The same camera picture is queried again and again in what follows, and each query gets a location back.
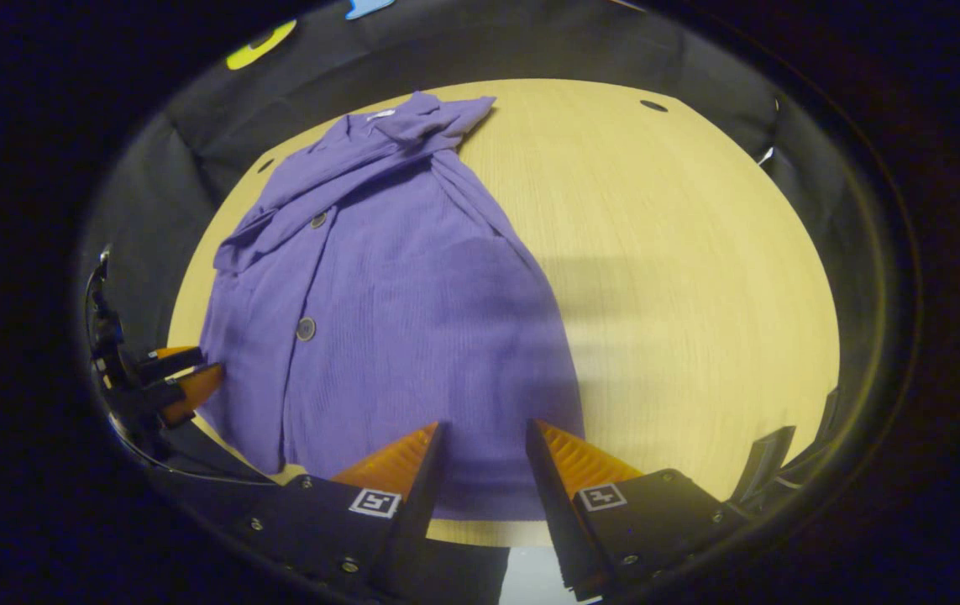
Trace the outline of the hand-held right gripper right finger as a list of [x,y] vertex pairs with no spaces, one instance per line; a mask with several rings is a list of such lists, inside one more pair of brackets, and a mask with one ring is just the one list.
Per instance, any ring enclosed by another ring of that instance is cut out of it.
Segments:
[[751,521],[683,472],[643,474],[538,418],[526,452],[564,585],[581,602],[675,578]]

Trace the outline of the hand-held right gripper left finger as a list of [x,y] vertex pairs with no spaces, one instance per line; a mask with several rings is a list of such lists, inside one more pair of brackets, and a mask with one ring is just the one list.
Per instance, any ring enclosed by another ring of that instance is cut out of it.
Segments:
[[436,506],[448,432],[429,423],[333,478],[274,485],[230,535],[261,562],[345,600],[401,601]]

